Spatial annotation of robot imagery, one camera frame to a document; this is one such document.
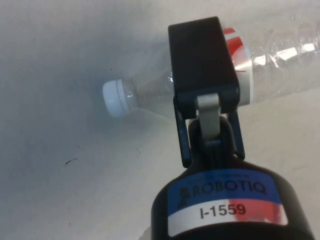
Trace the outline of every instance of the bottle label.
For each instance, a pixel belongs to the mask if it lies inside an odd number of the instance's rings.
[[[239,106],[248,105],[252,103],[254,97],[251,52],[234,28],[225,28],[223,34],[239,81],[241,93]]]
[[[247,169],[200,172],[167,190],[168,234],[220,223],[260,222],[287,225],[273,178]]]

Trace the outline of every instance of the robotiq label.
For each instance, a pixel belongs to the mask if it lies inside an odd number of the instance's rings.
[[[247,169],[200,172],[173,183],[167,195],[171,237],[218,223],[288,224],[276,184],[263,172]]]

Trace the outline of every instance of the blue label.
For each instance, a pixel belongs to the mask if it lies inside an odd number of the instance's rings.
[[[176,181],[167,191],[168,216],[192,205],[223,199],[256,199],[281,204],[272,177],[247,169],[200,172]]]

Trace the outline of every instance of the clear plastic bottle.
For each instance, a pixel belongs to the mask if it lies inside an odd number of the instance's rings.
[[[240,83],[240,106],[320,87],[320,8],[268,15],[227,27],[224,34]],[[161,61],[170,61],[169,52],[165,55]],[[141,87],[107,82],[107,109],[114,117],[142,108],[174,118],[173,84],[168,83],[167,69]]]

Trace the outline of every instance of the bottle cap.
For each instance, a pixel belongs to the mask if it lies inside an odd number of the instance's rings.
[[[106,109],[112,117],[122,117],[130,112],[122,79],[106,82],[102,92]]]

